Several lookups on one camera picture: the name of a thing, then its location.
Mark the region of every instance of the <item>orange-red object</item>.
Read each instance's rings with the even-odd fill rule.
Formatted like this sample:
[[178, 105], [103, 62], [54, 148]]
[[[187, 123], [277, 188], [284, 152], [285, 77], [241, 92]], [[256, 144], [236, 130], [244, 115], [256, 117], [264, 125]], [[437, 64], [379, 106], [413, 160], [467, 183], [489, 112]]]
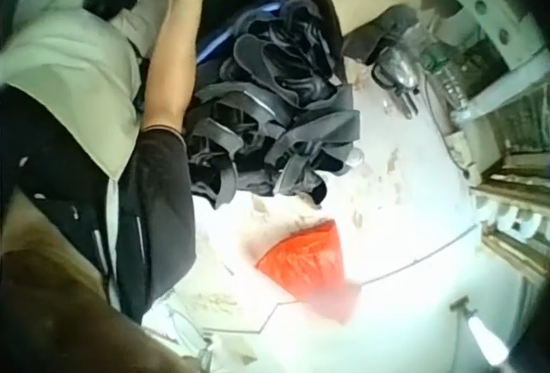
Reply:
[[345, 281], [334, 221], [291, 234], [271, 248], [256, 268], [318, 314], [341, 323], [348, 320], [361, 290]]

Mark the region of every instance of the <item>lamp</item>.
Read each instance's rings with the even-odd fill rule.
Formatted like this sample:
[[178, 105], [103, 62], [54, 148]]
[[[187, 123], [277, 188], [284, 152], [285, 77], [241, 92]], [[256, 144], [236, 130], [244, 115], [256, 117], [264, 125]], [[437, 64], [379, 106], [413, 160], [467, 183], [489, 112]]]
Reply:
[[467, 322], [467, 326], [483, 356], [491, 366], [499, 366], [508, 358], [510, 350], [503, 341], [476, 315], [475, 310], [468, 308], [468, 297], [463, 297], [450, 305], [450, 310], [457, 312]]

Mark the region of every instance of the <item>forearm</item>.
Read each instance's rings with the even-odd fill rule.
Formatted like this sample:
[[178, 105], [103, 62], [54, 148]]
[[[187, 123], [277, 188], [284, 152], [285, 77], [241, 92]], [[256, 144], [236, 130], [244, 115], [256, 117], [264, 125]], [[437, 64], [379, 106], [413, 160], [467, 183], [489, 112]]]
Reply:
[[151, 58], [143, 128], [165, 125], [181, 130], [195, 83], [201, 8], [202, 0], [170, 0]]

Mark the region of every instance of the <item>pile of black fabric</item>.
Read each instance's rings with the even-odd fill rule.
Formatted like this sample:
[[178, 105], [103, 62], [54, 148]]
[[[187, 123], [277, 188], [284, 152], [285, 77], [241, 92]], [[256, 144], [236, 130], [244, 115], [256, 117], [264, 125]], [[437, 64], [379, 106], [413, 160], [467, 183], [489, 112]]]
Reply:
[[319, 10], [309, 0], [252, 9], [232, 33], [229, 48], [198, 67], [184, 120], [193, 193], [214, 208], [237, 190], [305, 193], [318, 205], [327, 186], [316, 171], [344, 174], [359, 139], [351, 86], [334, 81]]

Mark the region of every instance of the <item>light bulb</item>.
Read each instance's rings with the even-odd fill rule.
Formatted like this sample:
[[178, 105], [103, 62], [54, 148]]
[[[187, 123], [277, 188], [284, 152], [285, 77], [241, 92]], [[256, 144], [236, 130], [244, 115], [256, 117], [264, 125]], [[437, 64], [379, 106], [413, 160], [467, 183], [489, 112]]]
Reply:
[[508, 347], [491, 330], [485, 327], [483, 321], [475, 315], [467, 319], [467, 325], [480, 347], [483, 356], [491, 366], [498, 366], [507, 358]]

